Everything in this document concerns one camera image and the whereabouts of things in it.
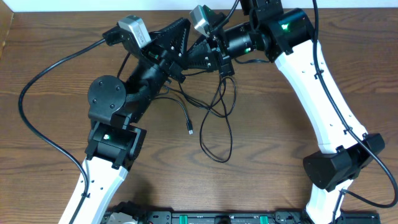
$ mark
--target wooden table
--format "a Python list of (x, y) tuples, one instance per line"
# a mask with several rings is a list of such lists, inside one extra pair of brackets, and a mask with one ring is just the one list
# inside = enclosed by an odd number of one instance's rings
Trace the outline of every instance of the wooden table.
[[(307, 12), (313, 19), (312, 10)], [(149, 30), (159, 30), (187, 17), (188, 11), (15, 15), (0, 61), (0, 223), (57, 223), (79, 174), (74, 164), (22, 123), (17, 111), (20, 91), (45, 67), (99, 40), (128, 14), (142, 17)], [(237, 11), (228, 26), (247, 19)], [(357, 118), (370, 133), (382, 133), (387, 146), (380, 157), (398, 177), (398, 9), (322, 9), (320, 19), (329, 69)], [(189, 45), (197, 37), (192, 32)], [(257, 53), (242, 60), (262, 57)], [(88, 87), (97, 77), (115, 75), (125, 54), (121, 45), (101, 45), (56, 68), (28, 91), (27, 117), (82, 161), (90, 130)], [(123, 78), (136, 63), (134, 58), (128, 61)], [(307, 115), (275, 65), (234, 67), (238, 100), (229, 118), (234, 136), (231, 160), (217, 164), (202, 153), (198, 133), (205, 111), (188, 105), (195, 130), (190, 136), (181, 108), (167, 100), (155, 101), (138, 124), (148, 131), (144, 147), (111, 205), (133, 200), (175, 210), (304, 208), (311, 183), (302, 159), (318, 150)], [(189, 94), (210, 101), (217, 78), (216, 73), (206, 73), (183, 85)], [(226, 155), (225, 121), (210, 116), (204, 132), (207, 145)], [(375, 162), (350, 189), (379, 203), (393, 196)], [(398, 222), (398, 207), (375, 209), (347, 196), (343, 209), (377, 211), (383, 223)]]

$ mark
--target white background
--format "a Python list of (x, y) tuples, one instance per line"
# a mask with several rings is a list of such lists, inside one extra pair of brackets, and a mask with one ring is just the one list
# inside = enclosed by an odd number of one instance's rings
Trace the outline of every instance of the white background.
[[(3, 0), (14, 12), (182, 10), (206, 4), (230, 9), (234, 0)], [(311, 8), (311, 0), (282, 0), (286, 9)], [(398, 0), (318, 0), (319, 7), (398, 7)]]

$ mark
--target teal light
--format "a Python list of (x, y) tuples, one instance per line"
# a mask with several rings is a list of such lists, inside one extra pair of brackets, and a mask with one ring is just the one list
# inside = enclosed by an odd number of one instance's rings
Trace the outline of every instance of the teal light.
[(287, 30), (289, 28), (289, 24), (282, 24), (282, 29)]

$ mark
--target silver metal part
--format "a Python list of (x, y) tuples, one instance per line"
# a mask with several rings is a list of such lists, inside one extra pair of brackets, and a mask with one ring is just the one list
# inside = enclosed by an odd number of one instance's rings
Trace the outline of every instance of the silver metal part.
[(145, 47), (150, 42), (149, 33), (144, 21), (137, 16), (127, 16), (118, 22), (120, 28), (133, 34), (138, 46)]
[(195, 30), (203, 34), (205, 37), (209, 37), (209, 21), (206, 17), (203, 7), (197, 6), (189, 13), (189, 15), (192, 18)]
[(137, 224), (137, 221), (133, 219), (131, 215), (116, 212), (112, 213), (106, 218), (104, 217), (103, 222), (105, 222), (106, 224)]

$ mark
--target circular joint cover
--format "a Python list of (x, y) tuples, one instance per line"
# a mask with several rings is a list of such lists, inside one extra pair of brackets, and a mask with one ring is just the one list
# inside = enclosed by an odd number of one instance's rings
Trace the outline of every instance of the circular joint cover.
[(90, 115), (97, 119), (109, 120), (112, 114), (120, 109), (126, 101), (126, 88), (123, 82), (112, 76), (104, 75), (97, 78), (88, 90)]

